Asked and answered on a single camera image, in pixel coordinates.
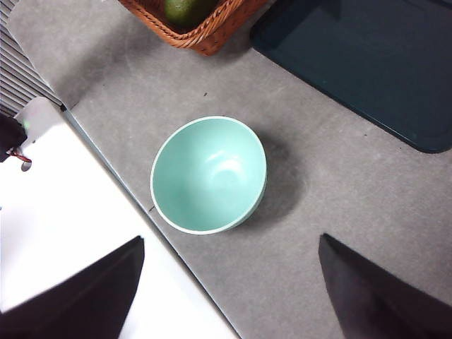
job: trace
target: brown wicker basket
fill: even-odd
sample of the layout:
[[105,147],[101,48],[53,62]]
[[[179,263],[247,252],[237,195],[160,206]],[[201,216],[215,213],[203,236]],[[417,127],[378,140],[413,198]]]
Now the brown wicker basket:
[[215,10],[189,32],[177,32],[165,22],[165,0],[119,0],[165,42],[203,55],[216,53],[266,0],[221,0]]

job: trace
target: avocado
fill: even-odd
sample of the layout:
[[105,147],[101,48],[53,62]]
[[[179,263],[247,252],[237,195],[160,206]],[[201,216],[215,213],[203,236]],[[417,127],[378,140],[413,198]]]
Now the avocado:
[[208,17],[218,0],[165,0],[167,20],[180,28],[193,28]]

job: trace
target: ceramic bowl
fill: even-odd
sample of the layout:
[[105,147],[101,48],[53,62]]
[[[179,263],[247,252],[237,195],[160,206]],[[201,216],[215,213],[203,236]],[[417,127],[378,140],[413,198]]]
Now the ceramic bowl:
[[229,117],[205,117],[175,131],[155,157],[150,190],[158,213],[192,234],[228,230],[262,199],[266,156],[257,135]]

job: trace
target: white surface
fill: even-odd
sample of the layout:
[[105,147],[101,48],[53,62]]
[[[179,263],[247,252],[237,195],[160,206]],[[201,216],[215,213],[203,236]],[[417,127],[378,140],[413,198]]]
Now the white surface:
[[[52,127],[34,124],[39,116]],[[28,172],[14,158],[0,163],[0,310],[64,281],[139,234],[145,262],[120,338],[237,338],[56,108],[37,98],[23,118],[44,135],[38,131],[24,150],[32,159]]]

